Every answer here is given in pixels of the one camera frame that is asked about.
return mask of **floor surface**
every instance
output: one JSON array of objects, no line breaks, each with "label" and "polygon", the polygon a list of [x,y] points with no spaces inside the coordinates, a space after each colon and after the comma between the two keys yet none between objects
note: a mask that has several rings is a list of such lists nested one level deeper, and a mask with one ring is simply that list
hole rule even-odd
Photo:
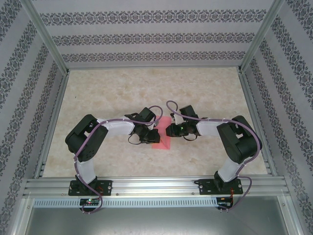
[{"label": "floor surface", "polygon": [[[70,72],[44,177],[75,175],[65,137],[86,114],[120,118],[159,105],[169,116],[169,99],[180,107],[191,104],[199,117],[243,115],[252,125],[236,68],[75,70]],[[201,136],[192,142],[172,138],[170,150],[131,145],[127,139],[104,140],[94,157],[97,176],[213,175],[227,158],[219,137]],[[267,174],[261,154],[242,174]]]}]

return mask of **patterned wall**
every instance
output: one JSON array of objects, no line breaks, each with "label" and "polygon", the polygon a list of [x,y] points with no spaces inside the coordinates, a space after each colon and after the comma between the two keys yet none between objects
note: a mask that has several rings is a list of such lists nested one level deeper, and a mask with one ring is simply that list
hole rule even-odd
[{"label": "patterned wall", "polygon": [[69,68],[240,65],[272,0],[35,0]]},{"label": "patterned wall", "polygon": [[278,173],[313,234],[313,2],[284,2],[246,77]]},{"label": "patterned wall", "polygon": [[0,235],[32,178],[63,75],[18,0],[0,1]]}]

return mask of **metal rail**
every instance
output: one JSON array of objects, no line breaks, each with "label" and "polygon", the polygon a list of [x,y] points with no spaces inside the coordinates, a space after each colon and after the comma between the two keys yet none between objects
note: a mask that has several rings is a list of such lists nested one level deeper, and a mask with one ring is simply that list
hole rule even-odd
[{"label": "metal rail", "polygon": [[[250,177],[252,178],[252,188],[248,196],[289,195],[289,189],[283,176],[250,175]],[[199,194],[198,185],[194,184],[194,181],[198,179],[213,179],[213,176],[99,178],[99,180],[113,181],[110,198],[203,197]],[[68,195],[71,180],[74,178],[29,179],[23,198],[72,198]],[[244,191],[248,185],[249,181],[242,179]]]}]

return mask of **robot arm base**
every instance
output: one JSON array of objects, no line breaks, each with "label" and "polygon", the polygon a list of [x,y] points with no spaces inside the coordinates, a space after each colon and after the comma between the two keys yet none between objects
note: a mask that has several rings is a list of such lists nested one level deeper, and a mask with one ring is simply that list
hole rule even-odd
[{"label": "robot arm base", "polygon": [[[69,196],[96,196],[96,194],[87,188],[75,175],[76,180],[72,180],[69,184]],[[102,196],[111,196],[112,180],[98,180],[96,177],[88,184]]]},{"label": "robot arm base", "polygon": [[243,194],[241,180],[237,178],[227,183],[224,183],[223,180],[218,181],[217,177],[215,179],[199,179],[194,183],[199,185],[200,195]]}]

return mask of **wire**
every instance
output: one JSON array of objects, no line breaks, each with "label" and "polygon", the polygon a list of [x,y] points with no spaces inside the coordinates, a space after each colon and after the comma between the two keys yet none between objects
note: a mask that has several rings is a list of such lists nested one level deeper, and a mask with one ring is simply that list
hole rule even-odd
[{"label": "wire", "polygon": [[230,197],[231,197],[231,203],[233,203],[234,202],[234,189],[233,188],[231,188],[230,189]]},{"label": "wire", "polygon": [[248,189],[243,194],[243,196],[238,200],[238,202],[235,205],[233,205],[231,208],[228,209],[226,207],[223,207],[223,206],[219,205],[219,207],[221,207],[222,211],[224,211],[224,212],[226,212],[226,211],[228,212],[228,211],[231,211],[231,210],[235,209],[243,201],[243,199],[249,193],[249,191],[250,191],[250,189],[252,187],[252,179],[249,176],[238,176],[238,178],[240,178],[240,179],[249,179],[250,183],[249,183]]},{"label": "wire", "polygon": [[76,171],[76,175],[77,175],[77,178],[88,188],[90,189],[92,192],[94,192],[97,196],[99,196],[99,200],[100,200],[100,206],[97,207],[96,209],[94,209],[93,211],[84,211],[84,207],[85,207],[85,204],[82,206],[82,212],[83,214],[92,214],[92,213],[95,213],[97,211],[99,211],[101,208],[102,208],[102,205],[103,205],[103,199],[102,199],[102,196],[101,194],[94,190],[92,187],[90,187],[85,181],[84,179],[81,177],[80,173],[79,173],[79,170],[78,170],[78,166],[77,166],[77,161],[78,161],[78,156],[79,154],[83,151],[83,149],[85,148],[86,144],[88,143],[88,141],[90,140],[90,138],[92,137],[92,135],[94,134],[94,132],[100,127],[102,126],[102,124],[105,124],[105,123],[108,123],[108,122],[111,122],[111,121],[126,121],[126,122],[132,122],[132,123],[138,123],[138,124],[153,124],[153,123],[156,123],[158,122],[162,116],[163,116],[163,109],[160,107],[160,106],[157,106],[157,105],[153,105],[151,106],[149,109],[151,108],[159,108],[161,110],[161,114],[159,116],[159,118],[157,118],[155,121],[149,121],[149,122],[142,122],[142,121],[135,121],[135,120],[129,120],[129,119],[124,119],[124,118],[115,118],[115,119],[109,119],[109,120],[105,120],[105,121],[102,121],[101,123],[97,124],[95,126],[95,128],[90,132],[90,134],[88,135],[88,137],[85,139],[85,141],[83,142],[82,146],[80,146],[80,148],[78,149],[78,151],[76,152],[75,156],[74,156],[74,167],[75,167],[75,171]]},{"label": "wire", "polygon": [[249,192],[249,190],[251,189],[251,186],[252,186],[252,179],[251,179],[250,177],[248,177],[248,176],[239,176],[239,173],[240,173],[240,171],[245,167],[245,165],[246,165],[247,163],[253,161],[253,160],[259,155],[259,153],[260,153],[260,148],[261,148],[261,146],[260,146],[260,142],[259,142],[259,139],[258,139],[257,135],[256,135],[256,134],[254,133],[254,131],[252,131],[249,127],[247,127],[246,125],[244,125],[244,124],[242,124],[241,122],[238,122],[238,121],[234,121],[234,120],[230,120],[230,119],[209,119],[209,118],[207,118],[207,119],[200,119],[200,118],[196,118],[196,117],[189,117],[189,116],[182,115],[182,114],[176,112],[177,109],[176,109],[176,111],[173,110],[173,109],[169,106],[169,103],[174,103],[174,104],[176,105],[176,107],[178,107],[177,103],[176,103],[175,101],[168,100],[168,101],[166,102],[166,107],[167,107],[169,110],[171,110],[174,114],[179,115],[179,116],[181,116],[181,117],[183,117],[183,118],[188,118],[188,119],[197,120],[197,121],[232,122],[232,123],[235,123],[235,124],[237,124],[237,125],[239,125],[239,126],[245,128],[245,129],[246,129],[248,132],[250,132],[250,133],[252,134],[252,136],[254,137],[254,139],[255,139],[255,141],[256,141],[256,145],[257,145],[257,151],[256,151],[256,153],[253,155],[253,157],[252,157],[251,159],[246,160],[246,161],[240,166],[240,168],[237,170],[237,172],[235,173],[238,178],[241,178],[241,179],[249,179],[249,180],[250,180],[250,184],[249,184],[248,189],[246,190],[246,192],[244,193],[244,195],[239,199],[239,201],[238,201],[234,206],[232,206],[231,208],[227,209],[226,207],[219,206],[219,207],[221,207],[221,208],[224,209],[223,211],[227,211],[227,212],[230,211],[230,210],[232,210],[232,209],[234,209],[234,208],[236,208],[236,207],[242,202],[242,200],[244,199],[244,197],[248,194],[248,192]]},{"label": "wire", "polygon": [[196,136],[193,140],[189,140],[189,139],[187,139],[185,136],[183,136],[183,138],[184,138],[185,140],[187,140],[187,141],[195,141],[195,140],[198,138],[198,136]]},{"label": "wire", "polygon": [[133,136],[133,134],[131,134],[129,137],[128,137],[128,143],[131,143],[133,145],[140,145],[142,142],[139,142],[139,143],[132,143],[129,141],[129,139]]}]

